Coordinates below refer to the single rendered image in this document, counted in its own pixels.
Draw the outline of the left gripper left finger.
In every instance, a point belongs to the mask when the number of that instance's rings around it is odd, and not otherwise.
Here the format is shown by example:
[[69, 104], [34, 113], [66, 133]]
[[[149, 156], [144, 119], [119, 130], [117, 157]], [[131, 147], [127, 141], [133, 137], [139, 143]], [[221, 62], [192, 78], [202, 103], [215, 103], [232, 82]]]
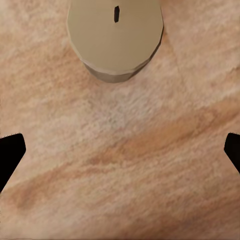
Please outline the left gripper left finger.
[[22, 133], [0, 138], [0, 193], [26, 153]]

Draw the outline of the pillar candle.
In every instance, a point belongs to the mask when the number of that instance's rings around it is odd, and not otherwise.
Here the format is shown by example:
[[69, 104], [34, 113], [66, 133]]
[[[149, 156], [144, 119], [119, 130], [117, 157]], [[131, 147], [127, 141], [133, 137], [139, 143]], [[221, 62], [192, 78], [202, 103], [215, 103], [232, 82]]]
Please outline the pillar candle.
[[66, 28], [88, 72], [116, 84], [152, 60], [165, 25], [159, 0], [71, 0]]

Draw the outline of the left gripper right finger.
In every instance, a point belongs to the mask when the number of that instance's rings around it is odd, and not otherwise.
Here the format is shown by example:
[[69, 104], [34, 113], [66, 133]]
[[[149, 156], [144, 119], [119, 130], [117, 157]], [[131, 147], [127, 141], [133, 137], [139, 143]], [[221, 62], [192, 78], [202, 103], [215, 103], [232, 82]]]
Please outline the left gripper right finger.
[[240, 173], [240, 135], [229, 133], [227, 135], [224, 151]]

